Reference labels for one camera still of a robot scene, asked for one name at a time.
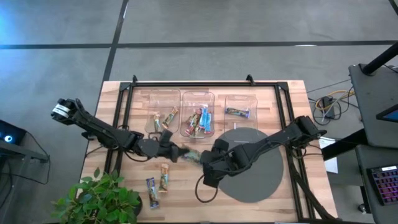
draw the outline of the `plastic container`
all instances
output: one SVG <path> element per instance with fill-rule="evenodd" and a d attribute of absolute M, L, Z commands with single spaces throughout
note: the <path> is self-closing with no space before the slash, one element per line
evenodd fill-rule
<path fill-rule="evenodd" d="M 180 126 L 180 91 L 179 90 L 152 90 L 149 93 L 149 106 L 147 123 L 145 125 L 145 131 L 147 133 L 156 132 L 155 130 L 155 119 L 156 114 L 159 117 L 158 131 L 161 132 L 165 127 L 175 133 L 178 131 Z M 169 114 L 177 109 L 177 113 L 173 116 L 170 123 L 163 124 Z"/>
<path fill-rule="evenodd" d="M 182 113 L 180 133 L 188 138 L 208 138 L 214 135 L 214 94 L 211 92 L 188 91 L 182 95 Z M 195 113 L 200 111 L 205 114 L 200 115 L 203 122 L 202 128 L 195 132 L 192 129 L 192 119 Z"/>
<path fill-rule="evenodd" d="M 257 130 L 257 98 L 252 95 L 227 95 L 224 107 L 224 132 L 237 128 Z M 228 136 L 234 141 L 251 142 L 257 136 Z"/>

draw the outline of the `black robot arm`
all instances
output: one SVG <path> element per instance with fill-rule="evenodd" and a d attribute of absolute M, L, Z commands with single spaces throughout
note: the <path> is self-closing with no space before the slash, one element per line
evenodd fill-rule
<path fill-rule="evenodd" d="M 300 116 L 284 130 L 256 143 L 241 144 L 228 150 L 228 143 L 217 139 L 211 151 L 201 154 L 203 184 L 217 188 L 225 175 L 234 176 L 248 170 L 261 154 L 280 145 L 301 149 L 325 133 L 326 131 L 319 131 L 308 116 Z"/>
<path fill-rule="evenodd" d="M 90 136 L 94 135 L 108 149 L 132 152 L 148 158 L 161 156 L 172 162 L 177 162 L 179 156 L 188 152 L 188 149 L 180 148 L 170 142 L 173 134 L 168 130 L 162 132 L 158 141 L 144 139 L 142 133 L 117 129 L 95 118 L 84 109 L 79 99 L 59 99 L 51 117 L 62 124 L 75 124 L 83 128 L 86 130 L 81 134 L 83 137 L 90 140 Z"/>

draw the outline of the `gray circular plate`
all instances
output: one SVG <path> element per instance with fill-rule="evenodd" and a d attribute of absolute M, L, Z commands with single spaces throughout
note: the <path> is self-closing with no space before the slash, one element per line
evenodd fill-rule
<path fill-rule="evenodd" d="M 232 136 L 247 136 L 250 143 L 260 141 L 266 134 L 252 128 L 237 128 L 225 132 L 219 138 L 229 143 L 233 148 L 241 142 L 234 142 Z M 250 169 L 234 177 L 226 175 L 220 182 L 220 189 L 240 202 L 254 203 L 271 196 L 278 188 L 284 172 L 284 164 L 279 148 L 275 148 L 261 155 Z"/>

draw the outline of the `computer screen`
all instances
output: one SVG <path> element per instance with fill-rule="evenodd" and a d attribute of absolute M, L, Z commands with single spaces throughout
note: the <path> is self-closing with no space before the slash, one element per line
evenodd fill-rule
<path fill-rule="evenodd" d="M 387 110 L 376 115 L 377 119 L 398 123 L 398 105 L 394 105 Z"/>

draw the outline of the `gray floor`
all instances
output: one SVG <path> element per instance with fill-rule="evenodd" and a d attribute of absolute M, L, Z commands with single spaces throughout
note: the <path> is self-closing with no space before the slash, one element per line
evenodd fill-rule
<path fill-rule="evenodd" d="M 110 44 L 121 0 L 0 2 L 0 44 Z M 130 0 L 120 43 L 217 41 L 397 40 L 398 16 L 388 0 Z M 110 80 L 305 80 L 308 90 L 348 78 L 387 45 L 118 49 Z M 50 119 L 58 98 L 79 97 L 94 113 L 109 49 L 0 50 L 0 119 L 29 130 L 49 152 L 49 184 L 24 182 L 10 223 L 46 223 L 50 201 L 80 175 L 87 142 L 75 126 Z M 350 82 L 314 91 L 318 98 Z M 350 108 L 325 129 L 343 138 L 362 128 Z M 350 159 L 343 159 L 348 167 Z M 30 175 L 45 179 L 36 166 Z M 356 210 L 358 187 L 330 177 L 339 217 L 372 222 Z"/>

